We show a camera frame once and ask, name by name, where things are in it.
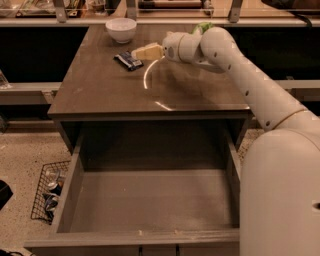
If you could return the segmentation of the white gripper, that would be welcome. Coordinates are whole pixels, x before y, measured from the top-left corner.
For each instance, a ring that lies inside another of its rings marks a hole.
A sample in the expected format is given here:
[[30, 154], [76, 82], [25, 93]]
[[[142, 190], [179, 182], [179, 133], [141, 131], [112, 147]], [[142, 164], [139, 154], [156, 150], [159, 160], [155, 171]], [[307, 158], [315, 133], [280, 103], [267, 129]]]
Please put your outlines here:
[[194, 64], [201, 57], [201, 38], [197, 34], [172, 32], [163, 39], [162, 46], [151, 43], [133, 50], [131, 55], [139, 60], [158, 60], [165, 56], [173, 62]]

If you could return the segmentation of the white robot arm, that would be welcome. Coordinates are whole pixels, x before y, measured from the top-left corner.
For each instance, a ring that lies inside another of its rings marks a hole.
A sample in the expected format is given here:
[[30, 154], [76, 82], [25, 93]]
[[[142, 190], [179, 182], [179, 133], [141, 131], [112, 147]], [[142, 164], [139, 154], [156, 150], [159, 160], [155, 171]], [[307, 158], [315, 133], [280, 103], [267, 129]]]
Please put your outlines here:
[[320, 118], [269, 78], [221, 28], [170, 32], [138, 48], [234, 82], [264, 130], [240, 175], [240, 256], [320, 256]]

